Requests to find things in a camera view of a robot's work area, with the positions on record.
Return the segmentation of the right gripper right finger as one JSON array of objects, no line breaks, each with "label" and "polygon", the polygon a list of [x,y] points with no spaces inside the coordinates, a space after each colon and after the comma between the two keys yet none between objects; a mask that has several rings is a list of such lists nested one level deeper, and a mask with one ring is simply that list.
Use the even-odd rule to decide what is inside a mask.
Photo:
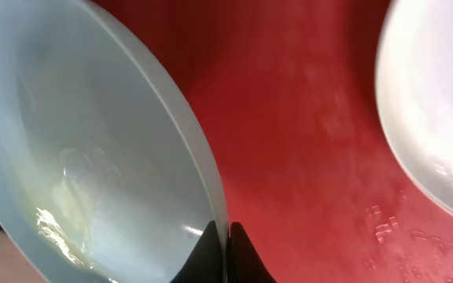
[{"label": "right gripper right finger", "polygon": [[230,225],[228,240],[229,283],[275,283],[259,257],[244,227],[239,222]]}]

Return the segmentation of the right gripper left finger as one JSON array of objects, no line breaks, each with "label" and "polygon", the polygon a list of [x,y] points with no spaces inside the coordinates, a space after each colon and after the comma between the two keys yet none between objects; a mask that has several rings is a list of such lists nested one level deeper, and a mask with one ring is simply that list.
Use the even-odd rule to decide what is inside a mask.
[{"label": "right gripper left finger", "polygon": [[223,252],[214,221],[208,223],[183,268],[171,283],[221,283]]}]

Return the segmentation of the light blue plate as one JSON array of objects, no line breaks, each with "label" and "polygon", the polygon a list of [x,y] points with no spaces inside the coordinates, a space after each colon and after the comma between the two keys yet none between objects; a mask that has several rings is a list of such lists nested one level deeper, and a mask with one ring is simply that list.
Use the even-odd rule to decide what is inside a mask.
[{"label": "light blue plate", "polygon": [[90,1],[0,1],[0,225],[50,282],[171,282],[228,216],[196,116]]}]

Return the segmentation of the white plate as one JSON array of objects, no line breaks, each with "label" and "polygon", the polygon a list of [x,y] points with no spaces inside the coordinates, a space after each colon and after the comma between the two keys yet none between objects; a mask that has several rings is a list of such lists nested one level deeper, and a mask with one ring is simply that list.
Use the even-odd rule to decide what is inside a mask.
[{"label": "white plate", "polygon": [[390,4],[377,48],[375,97],[397,162],[453,215],[453,0]]}]

